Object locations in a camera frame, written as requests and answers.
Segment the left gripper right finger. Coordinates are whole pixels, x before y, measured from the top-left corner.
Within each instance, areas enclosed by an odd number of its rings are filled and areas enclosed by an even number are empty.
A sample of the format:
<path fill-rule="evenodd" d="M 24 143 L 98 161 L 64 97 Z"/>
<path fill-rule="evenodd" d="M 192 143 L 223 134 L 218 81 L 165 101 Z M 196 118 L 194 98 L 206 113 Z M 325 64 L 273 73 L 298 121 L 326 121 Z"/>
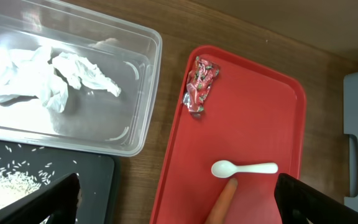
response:
<path fill-rule="evenodd" d="M 286 173 L 278 175 L 274 197 L 283 223 L 358 224 L 358 212 Z"/>

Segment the white tissue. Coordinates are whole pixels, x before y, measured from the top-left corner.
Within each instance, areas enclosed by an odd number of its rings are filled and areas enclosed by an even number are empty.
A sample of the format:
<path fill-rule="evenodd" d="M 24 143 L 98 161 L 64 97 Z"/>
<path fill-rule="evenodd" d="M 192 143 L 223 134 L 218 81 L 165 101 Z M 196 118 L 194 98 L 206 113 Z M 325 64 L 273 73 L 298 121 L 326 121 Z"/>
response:
<path fill-rule="evenodd" d="M 116 97 L 121 94 L 121 88 L 86 57 L 65 52 L 52 57 L 50 46 L 36 50 L 0 47 L 0 103 L 36 97 L 43 107 L 62 113 L 69 86 L 106 90 Z"/>

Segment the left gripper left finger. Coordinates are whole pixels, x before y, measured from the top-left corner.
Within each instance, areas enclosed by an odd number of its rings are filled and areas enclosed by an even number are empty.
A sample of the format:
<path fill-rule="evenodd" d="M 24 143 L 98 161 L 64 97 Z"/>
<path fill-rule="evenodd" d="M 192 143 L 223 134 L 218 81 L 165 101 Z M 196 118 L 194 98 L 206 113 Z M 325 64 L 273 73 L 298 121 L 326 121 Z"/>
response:
<path fill-rule="evenodd" d="M 0 224 L 74 224 L 80 200 L 80 180 L 67 174 L 0 210 Z"/>

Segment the white rice grains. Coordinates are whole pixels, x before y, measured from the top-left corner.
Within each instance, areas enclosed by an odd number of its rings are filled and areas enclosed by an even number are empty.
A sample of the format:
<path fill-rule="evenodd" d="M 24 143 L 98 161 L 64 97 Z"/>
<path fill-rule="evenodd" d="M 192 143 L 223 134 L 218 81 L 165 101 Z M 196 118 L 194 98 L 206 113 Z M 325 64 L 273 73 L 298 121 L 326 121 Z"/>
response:
<path fill-rule="evenodd" d="M 61 164 L 44 146 L 0 143 L 0 209 L 51 184 Z"/>

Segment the white plastic spoon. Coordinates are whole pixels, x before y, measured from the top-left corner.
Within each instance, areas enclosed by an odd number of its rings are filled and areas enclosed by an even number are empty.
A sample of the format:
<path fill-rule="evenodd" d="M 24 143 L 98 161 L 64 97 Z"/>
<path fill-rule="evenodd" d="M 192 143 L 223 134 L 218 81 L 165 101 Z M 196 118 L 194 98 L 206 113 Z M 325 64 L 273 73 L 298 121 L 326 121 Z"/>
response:
<path fill-rule="evenodd" d="M 221 160 L 211 167 L 211 173 L 217 178 L 228 178 L 236 173 L 275 174 L 278 165 L 274 162 L 237 166 L 230 161 Z"/>

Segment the red candy wrapper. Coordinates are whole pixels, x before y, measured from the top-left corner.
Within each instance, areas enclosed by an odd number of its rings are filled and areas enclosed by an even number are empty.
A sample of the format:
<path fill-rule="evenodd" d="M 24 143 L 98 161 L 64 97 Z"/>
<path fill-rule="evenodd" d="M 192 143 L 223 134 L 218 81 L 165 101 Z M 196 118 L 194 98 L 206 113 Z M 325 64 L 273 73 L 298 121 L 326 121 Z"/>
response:
<path fill-rule="evenodd" d="M 214 79 L 219 75 L 220 66 L 204 57 L 197 56 L 188 72 L 182 103 L 194 118 L 200 118 L 204 103 Z"/>

